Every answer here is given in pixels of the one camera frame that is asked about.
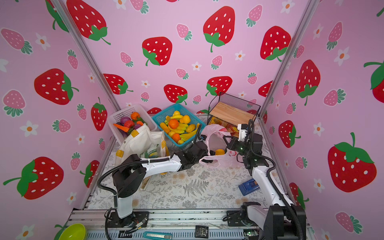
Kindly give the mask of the pink plastic grocery bag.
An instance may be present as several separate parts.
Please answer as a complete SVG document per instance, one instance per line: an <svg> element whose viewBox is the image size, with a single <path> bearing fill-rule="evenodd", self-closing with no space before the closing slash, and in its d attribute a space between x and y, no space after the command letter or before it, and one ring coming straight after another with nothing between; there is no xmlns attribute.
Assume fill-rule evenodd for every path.
<svg viewBox="0 0 384 240"><path fill-rule="evenodd" d="M199 163L207 168L239 168L238 153L227 148L226 140L231 140L231 134L221 125L208 125L202 131L204 144L208 148L208 155L200 159Z"/></svg>

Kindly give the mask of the green snack packet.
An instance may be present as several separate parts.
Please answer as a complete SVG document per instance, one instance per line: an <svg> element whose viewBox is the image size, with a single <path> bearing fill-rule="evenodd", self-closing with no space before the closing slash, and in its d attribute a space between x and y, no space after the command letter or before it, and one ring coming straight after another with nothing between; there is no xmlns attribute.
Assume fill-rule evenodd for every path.
<svg viewBox="0 0 384 240"><path fill-rule="evenodd" d="M164 157L165 153L159 145L153 145L141 154L141 158L153 159Z"/></svg>

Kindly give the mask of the white canvas tote bag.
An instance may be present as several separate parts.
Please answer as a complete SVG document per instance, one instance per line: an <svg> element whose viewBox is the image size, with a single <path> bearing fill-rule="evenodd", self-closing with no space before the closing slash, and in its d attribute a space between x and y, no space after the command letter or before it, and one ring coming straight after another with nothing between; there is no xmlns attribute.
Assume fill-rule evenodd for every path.
<svg viewBox="0 0 384 240"><path fill-rule="evenodd" d="M117 150L115 165L118 166L122 164L133 154L137 154L141 158L141 154L153 145L159 145L164 151L165 157L169 156L165 133L163 131L151 132L147 126L141 126L137 130L133 130Z"/></svg>

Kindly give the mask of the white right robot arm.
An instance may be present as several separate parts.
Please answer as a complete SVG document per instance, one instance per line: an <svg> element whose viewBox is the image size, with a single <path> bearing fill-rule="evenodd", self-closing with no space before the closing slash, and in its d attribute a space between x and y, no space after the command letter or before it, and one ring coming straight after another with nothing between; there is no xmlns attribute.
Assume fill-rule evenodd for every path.
<svg viewBox="0 0 384 240"><path fill-rule="evenodd" d="M254 121L239 124L238 130L239 136L226 141L227 147L243 158L242 163L260 187L269 208L265 210L259 203L248 202L224 221L238 217L244 225L256 225L259 233L254 240L306 239L305 210L290 200L271 175L277 165L262 154L263 137L255 133Z"/></svg>

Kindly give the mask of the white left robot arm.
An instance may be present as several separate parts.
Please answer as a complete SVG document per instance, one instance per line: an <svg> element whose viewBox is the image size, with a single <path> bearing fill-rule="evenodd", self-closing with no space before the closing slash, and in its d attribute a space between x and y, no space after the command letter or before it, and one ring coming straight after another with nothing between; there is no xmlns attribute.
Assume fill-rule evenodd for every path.
<svg viewBox="0 0 384 240"><path fill-rule="evenodd" d="M173 153L168 157L150 159L133 154L122 164L99 177L97 186L113 194L114 209L119 219L131 218L134 214L133 194L138 191L145 178L188 170L209 154L210 150L203 141L193 143L185 151Z"/></svg>

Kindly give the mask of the toy orange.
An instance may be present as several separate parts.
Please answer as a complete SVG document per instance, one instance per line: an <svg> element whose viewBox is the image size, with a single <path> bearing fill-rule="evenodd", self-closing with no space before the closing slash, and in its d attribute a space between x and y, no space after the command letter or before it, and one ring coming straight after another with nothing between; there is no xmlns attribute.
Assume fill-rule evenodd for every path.
<svg viewBox="0 0 384 240"><path fill-rule="evenodd" d="M177 134L177 133L173 134L173 135L172 135L172 139L173 139L176 143L178 143L178 142L181 140L180 134Z"/></svg>

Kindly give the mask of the yellow snack packets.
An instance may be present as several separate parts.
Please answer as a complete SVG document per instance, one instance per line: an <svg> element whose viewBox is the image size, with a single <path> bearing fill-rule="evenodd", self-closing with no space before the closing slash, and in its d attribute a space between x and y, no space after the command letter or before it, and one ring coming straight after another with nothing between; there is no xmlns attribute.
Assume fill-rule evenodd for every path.
<svg viewBox="0 0 384 240"><path fill-rule="evenodd" d="M231 123L225 122L219 118L212 116L209 120L209 125L213 125L213 124L220 125L220 126L224 127L233 137L239 136L238 126L235 126Z"/></svg>

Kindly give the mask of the teal plastic basket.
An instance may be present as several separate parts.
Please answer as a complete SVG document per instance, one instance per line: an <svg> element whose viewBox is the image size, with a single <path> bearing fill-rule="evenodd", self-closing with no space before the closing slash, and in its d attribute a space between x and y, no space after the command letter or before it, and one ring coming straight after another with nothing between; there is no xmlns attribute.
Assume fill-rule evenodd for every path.
<svg viewBox="0 0 384 240"><path fill-rule="evenodd" d="M189 124L181 124L180 119L188 115L191 118ZM195 138L197 133L197 128L201 127L201 131L206 127L206 124L203 123L198 117L188 111L186 108L179 104L174 104L165 110L157 113L152 117L157 126L161 131L164 131L166 137L178 148L184 150L192 144L192 140ZM175 130L168 127L168 123L171 119L176 119L179 121L179 127ZM173 134L180 134L181 140L176 143L172 139Z"/></svg>

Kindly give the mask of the floral table mat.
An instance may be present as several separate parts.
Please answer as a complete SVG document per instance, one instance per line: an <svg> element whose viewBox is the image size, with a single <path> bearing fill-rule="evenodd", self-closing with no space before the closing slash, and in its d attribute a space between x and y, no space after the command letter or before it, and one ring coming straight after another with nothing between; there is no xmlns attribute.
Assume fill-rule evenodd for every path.
<svg viewBox="0 0 384 240"><path fill-rule="evenodd" d="M238 209L244 202L268 207L261 190L243 196L239 185L247 169L209 169L196 164L186 171L151 176L133 195L134 209Z"/></svg>

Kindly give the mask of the blue box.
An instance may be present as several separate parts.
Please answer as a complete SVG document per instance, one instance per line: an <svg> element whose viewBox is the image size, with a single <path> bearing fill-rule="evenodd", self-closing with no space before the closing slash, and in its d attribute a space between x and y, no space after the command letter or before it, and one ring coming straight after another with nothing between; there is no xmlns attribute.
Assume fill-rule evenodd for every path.
<svg viewBox="0 0 384 240"><path fill-rule="evenodd" d="M255 191L258 191L260 189L260 186L254 179L251 179L240 184L239 189L243 196L247 196Z"/></svg>

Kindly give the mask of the white plastic basket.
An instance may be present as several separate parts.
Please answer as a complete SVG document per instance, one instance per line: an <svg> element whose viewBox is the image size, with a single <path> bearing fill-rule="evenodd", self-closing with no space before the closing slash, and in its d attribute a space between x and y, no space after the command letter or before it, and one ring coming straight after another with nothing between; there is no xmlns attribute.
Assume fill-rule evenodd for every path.
<svg viewBox="0 0 384 240"><path fill-rule="evenodd" d="M120 121L122 117L130 117L133 112L137 112L140 114L142 119L148 124L150 131L157 131L158 127L154 120L150 117L150 115L144 110L144 108L140 104L135 104L120 111L117 111L107 118L107 123L111 128L117 142L121 145L126 137L118 130L117 127L114 126L117 122Z"/></svg>

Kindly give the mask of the red toy tomato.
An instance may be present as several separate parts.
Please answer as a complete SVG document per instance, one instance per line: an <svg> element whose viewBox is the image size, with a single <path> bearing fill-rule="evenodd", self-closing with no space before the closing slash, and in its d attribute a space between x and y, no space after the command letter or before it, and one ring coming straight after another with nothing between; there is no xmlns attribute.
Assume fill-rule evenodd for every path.
<svg viewBox="0 0 384 240"><path fill-rule="evenodd" d="M132 120L128 120L124 123L124 127L126 128L131 128L131 127L134 127L136 124L132 121Z"/></svg>

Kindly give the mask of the orange toy carrot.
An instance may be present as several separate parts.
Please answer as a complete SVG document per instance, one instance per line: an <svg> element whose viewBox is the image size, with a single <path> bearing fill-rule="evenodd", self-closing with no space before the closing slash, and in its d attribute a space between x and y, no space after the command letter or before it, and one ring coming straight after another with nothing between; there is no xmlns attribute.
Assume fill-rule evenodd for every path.
<svg viewBox="0 0 384 240"><path fill-rule="evenodd" d="M118 128L119 130L122 130L122 131L125 132L125 133L127 133L127 132L130 130L130 128L125 127L125 126L121 126L121 125L119 125L119 124L114 124L114 126L115 126L116 128Z"/></svg>

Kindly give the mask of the small black circuit board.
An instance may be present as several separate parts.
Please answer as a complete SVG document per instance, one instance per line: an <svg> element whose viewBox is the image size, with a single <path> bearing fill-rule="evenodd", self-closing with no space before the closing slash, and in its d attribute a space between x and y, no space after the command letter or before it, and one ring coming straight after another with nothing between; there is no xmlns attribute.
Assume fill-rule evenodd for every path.
<svg viewBox="0 0 384 240"><path fill-rule="evenodd" d="M196 226L195 227L195 238L208 239L209 238L209 227L208 226Z"/></svg>

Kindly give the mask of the teal utility knife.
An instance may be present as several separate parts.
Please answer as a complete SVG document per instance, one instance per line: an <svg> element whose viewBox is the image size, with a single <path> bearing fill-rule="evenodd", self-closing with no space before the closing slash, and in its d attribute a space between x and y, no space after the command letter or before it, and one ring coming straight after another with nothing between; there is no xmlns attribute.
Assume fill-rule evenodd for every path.
<svg viewBox="0 0 384 240"><path fill-rule="evenodd" d="M150 240L171 240L173 235L169 233L144 232L143 238Z"/></svg>

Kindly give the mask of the green bowl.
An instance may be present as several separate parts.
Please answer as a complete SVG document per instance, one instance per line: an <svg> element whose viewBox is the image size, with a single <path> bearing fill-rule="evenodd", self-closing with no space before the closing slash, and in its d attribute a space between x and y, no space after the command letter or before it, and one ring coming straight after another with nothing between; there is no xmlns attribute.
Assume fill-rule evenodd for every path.
<svg viewBox="0 0 384 240"><path fill-rule="evenodd" d="M87 230L82 224L73 224L69 227L55 225L56 228L61 228L56 234L54 240L85 240Z"/></svg>

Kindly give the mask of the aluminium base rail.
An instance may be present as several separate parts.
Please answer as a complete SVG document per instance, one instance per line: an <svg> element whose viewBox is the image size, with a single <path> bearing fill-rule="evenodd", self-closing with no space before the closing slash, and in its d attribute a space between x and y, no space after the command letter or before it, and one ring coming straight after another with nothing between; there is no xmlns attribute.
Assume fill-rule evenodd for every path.
<svg viewBox="0 0 384 240"><path fill-rule="evenodd" d="M210 240L248 240L256 238L257 226L229 226L223 218L227 209L147 210L146 223L129 234L129 227L105 228L107 210L74 210L65 226L82 224L87 240L143 240L146 232L170 234L173 240L195 240L197 227L208 228Z"/></svg>

